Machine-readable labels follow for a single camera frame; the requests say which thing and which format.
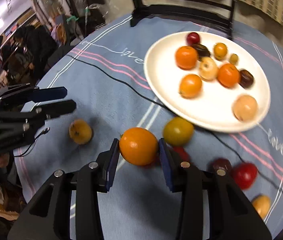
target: plate rim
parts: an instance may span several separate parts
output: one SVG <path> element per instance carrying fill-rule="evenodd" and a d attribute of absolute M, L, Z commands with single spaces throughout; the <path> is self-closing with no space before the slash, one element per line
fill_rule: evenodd
<path fill-rule="evenodd" d="M 252 128 L 254 128 L 255 126 L 257 126 L 262 120 L 264 120 L 264 118 L 266 117 L 266 115 L 268 114 L 269 108 L 270 108 L 270 102 L 271 102 L 271 93 L 270 93 L 270 86 L 269 86 L 269 82 L 268 82 L 268 78 L 264 72 L 264 70 L 262 69 L 262 67 L 260 66 L 260 64 L 258 63 L 258 61 L 246 50 L 244 49 L 242 46 L 240 46 L 239 44 L 229 40 L 230 42 L 236 44 L 237 46 L 240 46 L 242 49 L 244 49 L 258 64 L 259 68 L 261 69 L 262 74 L 264 75 L 266 82 L 267 82 L 267 98 L 268 98 L 268 102 L 267 102 L 267 106 L 264 109 L 264 111 L 259 115 L 259 118 L 256 119 L 254 122 L 248 122 L 246 123 L 246 125 L 240 126 L 240 127 L 221 127 L 218 125 L 211 125 L 211 124 L 207 124 L 206 122 L 202 122 L 199 120 L 196 120 L 194 118 L 191 118 L 189 116 L 187 116 L 186 114 L 183 114 L 181 111 L 179 111 L 178 109 L 176 109 L 174 106 L 172 106 L 170 103 L 168 103 L 161 95 L 160 93 L 155 89 L 154 85 L 152 84 L 150 77 L 148 75 L 148 69 L 147 69 L 147 61 L 148 61 L 148 57 L 150 52 L 153 50 L 153 48 L 159 43 L 161 42 L 163 39 L 166 39 L 170 36 L 174 36 L 174 35 L 179 35 L 182 33 L 190 33 L 192 31 L 183 31 L 183 32 L 176 32 L 176 33 L 172 33 L 169 35 L 166 35 L 162 38 L 160 38 L 159 40 L 157 40 L 156 42 L 154 42 L 149 49 L 146 52 L 145 58 L 144 58 L 144 74 L 146 77 L 146 80 L 150 86 L 150 88 L 152 89 L 152 91 L 154 92 L 154 94 L 158 97 L 158 99 L 166 106 L 168 107 L 171 111 L 173 111 L 175 114 L 177 114 L 178 116 L 182 117 L 183 119 L 191 122 L 192 124 L 195 124 L 199 127 L 205 128 L 207 130 L 212 130 L 212 131 L 217 131 L 217 132 L 223 132 L 223 133 L 233 133 L 233 132 L 243 132 L 243 131 L 247 131 L 250 130 Z M 196 33 L 198 33 L 199 35 L 202 33 L 207 34 L 207 32 L 200 32 L 200 31 L 195 31 Z M 222 37 L 224 39 L 227 39 L 223 36 L 214 34 L 214 33 L 208 33 L 212 36 L 216 36 L 216 37 Z"/>

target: black jacket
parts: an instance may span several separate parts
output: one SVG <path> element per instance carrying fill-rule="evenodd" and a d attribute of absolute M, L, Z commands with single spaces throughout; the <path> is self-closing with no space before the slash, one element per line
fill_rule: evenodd
<path fill-rule="evenodd" d="M 54 39 L 46 32 L 43 26 L 35 29 L 34 26 L 26 26 L 23 29 L 24 44 L 33 55 L 34 66 L 45 65 L 47 59 L 57 49 Z"/>

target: silver screw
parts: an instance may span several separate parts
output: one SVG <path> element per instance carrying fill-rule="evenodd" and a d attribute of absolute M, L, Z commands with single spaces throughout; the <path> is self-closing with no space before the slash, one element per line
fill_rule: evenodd
<path fill-rule="evenodd" d="M 54 172 L 54 176 L 57 177 L 57 178 L 62 176 L 62 175 L 63 175 L 63 171 L 62 170 L 57 170 L 57 171 Z"/>
<path fill-rule="evenodd" d="M 29 123 L 23 123 L 23 131 L 27 131 L 29 129 Z"/>
<path fill-rule="evenodd" d="M 223 169 L 218 169 L 216 172 L 219 176 L 225 176 L 226 175 L 226 172 Z"/>
<path fill-rule="evenodd" d="M 190 167 L 190 163 L 189 162 L 182 162 L 180 165 L 183 168 L 189 168 Z"/>
<path fill-rule="evenodd" d="M 98 167 L 98 163 L 97 162 L 91 162 L 88 164 L 88 167 L 91 169 L 95 169 Z"/>

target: white plate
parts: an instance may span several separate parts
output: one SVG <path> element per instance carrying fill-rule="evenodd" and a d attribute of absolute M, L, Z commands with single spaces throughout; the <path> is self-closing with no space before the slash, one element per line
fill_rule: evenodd
<path fill-rule="evenodd" d="M 255 78 L 250 89 L 236 85 L 233 89 L 224 88 L 217 80 L 203 81 L 201 94 L 194 99 L 184 99 L 179 93 L 181 79 L 187 74 L 199 75 L 197 66 L 192 70 L 182 70 L 175 63 L 175 51 L 186 45 L 189 32 L 168 35 L 155 42 L 147 51 L 144 61 L 144 72 L 147 81 L 156 96 L 180 117 L 209 130 L 220 132 L 240 132 L 253 128 L 261 122 L 268 113 L 270 106 L 270 88 L 267 77 L 260 65 L 245 49 L 238 44 L 212 33 L 197 32 L 201 43 L 210 52 L 216 43 L 222 42 L 228 47 L 228 55 L 235 53 L 239 56 L 238 70 L 246 69 Z M 218 66 L 227 61 L 217 61 Z M 239 95 L 253 96 L 259 109 L 254 120 L 238 121 L 232 112 L 232 104 Z"/>

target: wire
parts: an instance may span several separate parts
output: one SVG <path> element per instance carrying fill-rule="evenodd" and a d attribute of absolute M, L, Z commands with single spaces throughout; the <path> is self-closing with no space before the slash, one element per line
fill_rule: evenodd
<path fill-rule="evenodd" d="M 152 102 L 152 103 L 154 103 L 154 104 L 156 104 L 156 105 L 158 105 L 158 106 L 161 106 L 162 108 L 166 109 L 166 110 L 169 111 L 169 112 L 174 113 L 172 110 L 170 110 L 168 107 L 162 105 L 161 103 L 158 103 L 158 102 L 156 102 L 156 101 L 154 101 L 154 100 L 151 100 L 150 98 L 147 98 L 147 97 L 143 96 L 142 94 L 140 94 L 139 92 L 137 92 L 135 88 L 133 88 L 130 84 L 126 83 L 125 81 L 122 81 L 122 80 L 120 80 L 120 79 L 114 78 L 114 77 L 112 77 L 111 75 L 107 74 L 107 73 L 106 73 L 104 70 L 102 70 L 100 67 L 98 67 L 98 66 L 96 66 L 96 65 L 94 65 L 94 64 L 90 64 L 90 63 L 88 63 L 88 62 L 85 62 L 85 61 L 83 61 L 83 60 L 74 58 L 73 56 L 68 55 L 68 54 L 67 54 L 66 56 L 71 57 L 71 58 L 73 58 L 74 60 L 80 61 L 80 62 L 85 63 L 85 64 L 87 64 L 87 65 L 90 65 L 90 66 L 93 66 L 93 67 L 95 67 L 95 68 L 98 68 L 98 69 L 99 69 L 100 71 L 102 71 L 106 76 L 108 76 L 108 77 L 110 77 L 111 79 L 113 79 L 113 80 L 115 80 L 115 81 L 118 81 L 118 82 L 120 82 L 120 83 L 125 84 L 126 86 L 128 86 L 130 89 L 132 89 L 132 90 L 133 90 L 137 95 L 139 95 L 140 97 L 142 97 L 142 98 L 144 98 L 144 99 L 146 99 L 146 100 L 148 100 L 148 101 L 150 101 L 150 102 Z"/>
<path fill-rule="evenodd" d="M 74 58 L 73 56 L 68 55 L 68 54 L 67 54 L 67 56 L 73 58 L 74 60 L 80 61 L 80 62 L 82 62 L 82 63 L 85 63 L 85 64 L 87 64 L 87 65 L 93 66 L 93 67 L 95 67 L 95 68 L 98 68 L 100 71 L 102 71 L 104 74 L 106 74 L 106 75 L 107 75 L 108 77 L 110 77 L 111 79 L 113 79 L 113 80 L 115 80 L 115 81 L 118 81 L 118 82 L 120 82 L 120 83 L 123 83 L 123 84 L 127 85 L 129 88 L 131 88 L 131 89 L 132 89 L 137 95 L 139 95 L 140 97 L 142 97 L 142 98 L 144 98 L 144 99 L 146 99 L 146 100 L 148 100 L 148 101 L 150 101 L 150 102 L 152 102 L 152 103 L 154 103 L 154 104 L 157 104 L 158 106 L 161 106 L 161 107 L 164 108 L 165 110 L 167 110 L 167 111 L 169 111 L 169 112 L 175 114 L 172 110 L 170 110 L 170 109 L 167 108 L 166 106 L 162 105 L 161 103 L 155 102 L 154 100 L 151 100 L 150 98 L 147 98 L 147 97 L 143 96 L 142 94 L 138 93 L 130 84 L 128 84 L 128 83 L 126 83 L 126 82 L 124 82 L 124 81 L 122 81 L 122 80 L 119 80 L 119 79 L 117 79 L 117 78 L 114 78 L 114 77 L 112 77 L 111 75 L 107 74 L 104 70 L 102 70 L 102 69 L 99 68 L 98 66 L 96 66 L 96 65 L 94 65 L 94 64 L 90 64 L 90 63 L 85 62 L 85 61 L 83 61 L 83 60 Z M 220 141 L 225 147 L 227 147 L 229 150 L 231 150 L 233 153 L 235 153 L 235 154 L 238 156 L 238 158 L 240 159 L 241 162 L 246 163 L 246 161 L 240 156 L 240 154 L 239 154 L 234 148 L 232 148 L 232 147 L 229 146 L 227 143 L 225 143 L 223 140 L 221 140 L 214 132 L 209 131 L 209 130 L 206 130 L 206 129 L 204 129 L 204 130 L 205 130 L 206 132 L 212 134 L 212 135 L 213 135 L 218 141 Z M 273 187 L 274 187 L 275 189 L 277 189 L 277 190 L 279 190 L 279 191 L 281 191 L 281 192 L 283 193 L 283 189 L 279 188 L 279 187 L 277 186 L 277 184 L 276 184 L 274 181 L 272 181 L 270 178 L 268 178 L 265 174 L 261 173 L 259 170 L 258 170 L 258 174 L 259 174 L 263 179 L 265 179 L 266 181 L 268 181 L 271 185 L 273 185 Z"/>
<path fill-rule="evenodd" d="M 22 154 L 20 154 L 20 155 L 14 156 L 14 157 L 15 157 L 15 158 L 19 158 L 19 157 L 25 157 L 25 156 L 27 156 L 28 154 L 27 154 L 27 155 L 25 155 L 25 154 L 28 152 L 28 150 L 31 148 L 31 146 L 34 144 L 34 142 L 36 142 L 36 140 L 37 140 L 40 136 L 42 136 L 43 134 L 48 133 L 49 130 L 50 130 L 50 128 L 46 128 L 46 129 L 42 130 L 42 131 L 40 132 L 40 134 L 35 137 L 34 141 L 28 146 L 28 148 L 27 148 L 26 151 L 24 151 L 24 152 L 23 152 Z"/>

